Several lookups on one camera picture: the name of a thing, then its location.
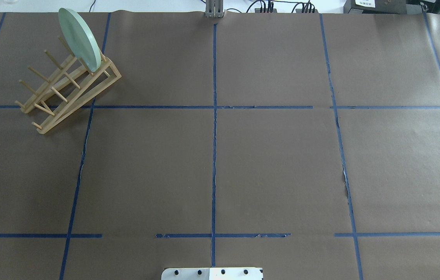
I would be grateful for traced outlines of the pale green round plate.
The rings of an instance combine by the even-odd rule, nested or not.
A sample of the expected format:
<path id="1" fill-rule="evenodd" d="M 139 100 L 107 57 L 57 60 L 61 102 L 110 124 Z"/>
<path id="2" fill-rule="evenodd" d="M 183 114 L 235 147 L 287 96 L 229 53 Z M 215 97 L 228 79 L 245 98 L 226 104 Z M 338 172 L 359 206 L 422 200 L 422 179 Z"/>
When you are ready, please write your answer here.
<path id="1" fill-rule="evenodd" d="M 58 19 L 63 36 L 74 55 L 84 60 L 91 72 L 97 71 L 102 58 L 89 25 L 72 9 L 60 8 Z"/>

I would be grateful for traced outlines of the black usb hub left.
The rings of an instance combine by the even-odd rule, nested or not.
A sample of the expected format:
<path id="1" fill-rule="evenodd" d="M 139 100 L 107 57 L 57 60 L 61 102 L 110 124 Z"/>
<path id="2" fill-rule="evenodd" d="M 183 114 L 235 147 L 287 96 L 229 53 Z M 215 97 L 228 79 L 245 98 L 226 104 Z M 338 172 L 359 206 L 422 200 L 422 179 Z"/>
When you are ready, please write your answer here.
<path id="1" fill-rule="evenodd" d="M 261 6 L 259 8 L 255 8 L 256 14 L 274 14 L 276 12 L 277 12 L 277 9 L 275 9 L 273 2 L 261 4 Z"/>

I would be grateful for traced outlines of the black usb hub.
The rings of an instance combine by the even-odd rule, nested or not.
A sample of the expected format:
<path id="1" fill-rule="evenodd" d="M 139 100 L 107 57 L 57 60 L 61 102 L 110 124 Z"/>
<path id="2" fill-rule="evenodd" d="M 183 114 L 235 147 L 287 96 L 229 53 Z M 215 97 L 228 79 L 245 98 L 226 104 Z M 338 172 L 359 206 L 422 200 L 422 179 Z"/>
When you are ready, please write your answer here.
<path id="1" fill-rule="evenodd" d="M 292 12 L 296 14 L 317 14 L 318 10 L 311 2 L 300 2 L 293 7 Z"/>
<path id="2" fill-rule="evenodd" d="M 255 8 L 256 14 L 274 14 L 276 12 L 277 12 L 277 9 L 275 9 L 273 2 L 261 4 L 261 6 L 259 8 Z"/>

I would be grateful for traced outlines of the black usb hub right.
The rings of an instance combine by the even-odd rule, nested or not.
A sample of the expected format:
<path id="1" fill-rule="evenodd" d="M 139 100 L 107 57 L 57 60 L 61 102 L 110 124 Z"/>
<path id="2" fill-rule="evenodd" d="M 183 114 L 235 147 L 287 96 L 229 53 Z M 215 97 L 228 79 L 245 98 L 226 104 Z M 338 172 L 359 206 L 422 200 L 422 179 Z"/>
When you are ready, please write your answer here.
<path id="1" fill-rule="evenodd" d="M 300 2 L 293 7 L 292 12 L 296 14 L 317 14 L 318 10 L 311 2 Z"/>

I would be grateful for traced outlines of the wooden dish rack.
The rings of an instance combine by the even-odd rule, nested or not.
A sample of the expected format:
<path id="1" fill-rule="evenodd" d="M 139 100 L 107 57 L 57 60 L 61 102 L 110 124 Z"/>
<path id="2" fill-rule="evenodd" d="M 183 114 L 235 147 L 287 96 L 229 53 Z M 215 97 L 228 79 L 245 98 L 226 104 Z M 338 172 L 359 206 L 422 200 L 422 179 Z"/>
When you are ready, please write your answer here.
<path id="1" fill-rule="evenodd" d="M 60 63 L 49 51 L 44 50 L 56 69 L 49 77 L 46 77 L 33 67 L 28 66 L 28 69 L 44 82 L 35 90 L 26 81 L 19 80 L 19 83 L 26 87 L 32 95 L 24 103 L 15 101 L 25 114 L 34 109 L 47 113 L 47 118 L 41 124 L 32 122 L 40 134 L 45 134 L 53 129 L 69 115 L 122 78 L 116 65 L 98 47 L 96 50 L 100 57 L 101 66 L 96 70 L 90 70 L 84 59 L 76 57 L 64 38 L 58 37 L 58 39 L 68 51 L 68 57 Z"/>

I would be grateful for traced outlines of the black computer box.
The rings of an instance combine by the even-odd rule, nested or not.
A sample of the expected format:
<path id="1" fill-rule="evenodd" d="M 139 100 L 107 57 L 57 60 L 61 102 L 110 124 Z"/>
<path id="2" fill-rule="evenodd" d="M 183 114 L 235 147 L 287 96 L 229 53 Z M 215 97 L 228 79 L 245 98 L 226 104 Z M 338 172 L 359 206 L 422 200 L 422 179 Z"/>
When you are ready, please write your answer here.
<path id="1" fill-rule="evenodd" d="M 408 0 L 347 0 L 343 5 L 344 14 L 422 14 L 421 5 Z"/>

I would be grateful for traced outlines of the grey aluminium frame post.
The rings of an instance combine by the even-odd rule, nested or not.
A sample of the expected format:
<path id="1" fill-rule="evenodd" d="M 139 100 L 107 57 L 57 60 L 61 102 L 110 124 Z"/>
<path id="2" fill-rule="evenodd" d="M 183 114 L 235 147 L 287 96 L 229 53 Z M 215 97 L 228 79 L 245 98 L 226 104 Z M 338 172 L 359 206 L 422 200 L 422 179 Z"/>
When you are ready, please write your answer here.
<path id="1" fill-rule="evenodd" d="M 206 18 L 223 18 L 225 16 L 223 0 L 202 0 L 202 2 L 205 3 Z"/>

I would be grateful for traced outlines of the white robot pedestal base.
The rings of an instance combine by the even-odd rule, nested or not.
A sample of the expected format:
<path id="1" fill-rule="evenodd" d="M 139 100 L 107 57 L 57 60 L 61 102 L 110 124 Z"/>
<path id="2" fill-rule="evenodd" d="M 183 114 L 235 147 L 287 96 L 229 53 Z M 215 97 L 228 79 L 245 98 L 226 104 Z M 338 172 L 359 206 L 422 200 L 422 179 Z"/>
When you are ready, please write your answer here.
<path id="1" fill-rule="evenodd" d="M 162 280 L 263 280 L 262 268 L 211 267 L 211 268 L 167 268 Z"/>

